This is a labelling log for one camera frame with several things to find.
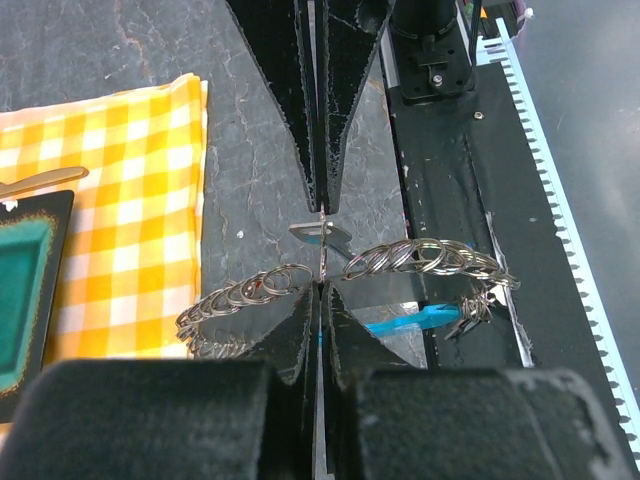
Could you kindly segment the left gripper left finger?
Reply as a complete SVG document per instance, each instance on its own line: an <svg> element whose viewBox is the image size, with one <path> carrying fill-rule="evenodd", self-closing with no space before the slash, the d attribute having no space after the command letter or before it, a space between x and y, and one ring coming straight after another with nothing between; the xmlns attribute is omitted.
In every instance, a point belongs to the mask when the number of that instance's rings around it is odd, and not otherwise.
<svg viewBox="0 0 640 480"><path fill-rule="evenodd" d="M5 479L310 479L320 292L236 358L45 369L1 450Z"/></svg>

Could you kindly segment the large keyring organiser with rings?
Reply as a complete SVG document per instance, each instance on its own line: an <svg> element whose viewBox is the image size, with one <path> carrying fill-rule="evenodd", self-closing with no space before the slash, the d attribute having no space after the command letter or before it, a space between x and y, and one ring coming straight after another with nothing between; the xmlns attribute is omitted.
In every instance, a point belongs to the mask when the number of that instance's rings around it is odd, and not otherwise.
<svg viewBox="0 0 640 480"><path fill-rule="evenodd" d="M496 258L456 240L401 239L354 254L351 261L340 256L346 263L332 280L355 308L418 307L387 320L366 321L378 338L445 327L446 339L457 340L490 322L494 310L505 306L521 285ZM233 334L216 340L203 333L203 324L298 294L314 278L311 267L285 263L230 282L184 310L176 320L176 336L194 356L237 355L251 340Z"/></svg>

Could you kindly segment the silver key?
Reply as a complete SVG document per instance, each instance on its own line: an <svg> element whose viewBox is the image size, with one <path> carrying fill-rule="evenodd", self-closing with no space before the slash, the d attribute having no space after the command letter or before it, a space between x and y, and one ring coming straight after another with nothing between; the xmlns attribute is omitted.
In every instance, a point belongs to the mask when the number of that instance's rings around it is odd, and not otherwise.
<svg viewBox="0 0 640 480"><path fill-rule="evenodd" d="M355 254L350 248L352 235L333 222L293 224L289 226L288 230L296 239L303 243L326 245L346 261L351 261L355 258Z"/></svg>

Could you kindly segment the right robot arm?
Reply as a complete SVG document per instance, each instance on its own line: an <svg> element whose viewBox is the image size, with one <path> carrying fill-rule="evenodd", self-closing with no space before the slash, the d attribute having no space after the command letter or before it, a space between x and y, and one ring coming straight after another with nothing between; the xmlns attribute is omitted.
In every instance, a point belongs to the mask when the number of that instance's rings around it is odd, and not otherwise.
<svg viewBox="0 0 640 480"><path fill-rule="evenodd" d="M385 33L405 99L456 98L475 83L479 1L468 31L453 1L230 1L227 7L289 129L314 213L339 210L347 137Z"/></svg>

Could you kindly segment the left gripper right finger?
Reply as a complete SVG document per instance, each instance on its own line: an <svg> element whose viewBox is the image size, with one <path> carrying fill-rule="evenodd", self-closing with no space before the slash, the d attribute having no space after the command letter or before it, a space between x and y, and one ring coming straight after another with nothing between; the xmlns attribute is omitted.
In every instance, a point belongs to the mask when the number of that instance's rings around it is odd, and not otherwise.
<svg viewBox="0 0 640 480"><path fill-rule="evenodd" d="M593 389L566 369L416 368L323 292L328 471L337 479L629 479Z"/></svg>

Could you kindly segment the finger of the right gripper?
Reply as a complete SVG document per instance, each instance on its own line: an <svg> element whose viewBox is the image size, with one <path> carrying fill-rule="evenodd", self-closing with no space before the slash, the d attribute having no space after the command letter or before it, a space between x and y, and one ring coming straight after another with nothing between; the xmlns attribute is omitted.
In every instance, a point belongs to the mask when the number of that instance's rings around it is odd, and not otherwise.
<svg viewBox="0 0 640 480"><path fill-rule="evenodd" d="M339 210L346 143L394 3L316 1L315 167L319 209Z"/></svg>
<svg viewBox="0 0 640 480"><path fill-rule="evenodd" d="M308 4L228 0L245 45L293 139L309 210L318 210L314 163L316 116Z"/></svg>

